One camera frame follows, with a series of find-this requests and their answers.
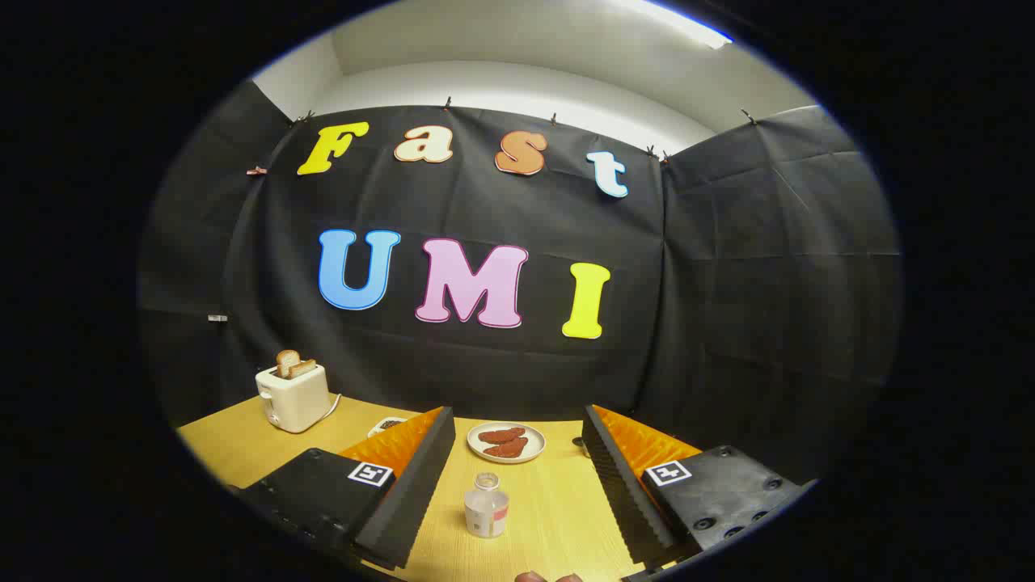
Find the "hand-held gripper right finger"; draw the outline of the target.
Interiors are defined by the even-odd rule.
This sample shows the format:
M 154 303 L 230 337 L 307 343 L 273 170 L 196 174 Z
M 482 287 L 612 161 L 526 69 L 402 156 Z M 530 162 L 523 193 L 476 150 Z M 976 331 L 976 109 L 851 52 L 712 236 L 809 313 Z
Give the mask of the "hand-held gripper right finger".
M 745 537 L 809 490 L 737 447 L 696 449 L 594 404 L 581 439 L 629 556 L 648 571 Z

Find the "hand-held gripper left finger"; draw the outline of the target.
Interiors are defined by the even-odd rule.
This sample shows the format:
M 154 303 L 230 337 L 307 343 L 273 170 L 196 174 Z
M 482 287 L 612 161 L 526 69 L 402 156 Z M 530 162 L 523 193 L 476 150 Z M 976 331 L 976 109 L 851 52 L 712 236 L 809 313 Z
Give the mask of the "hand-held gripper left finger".
M 235 494 L 332 559 L 406 568 L 455 436 L 454 410 L 437 407 L 339 453 L 310 447 Z

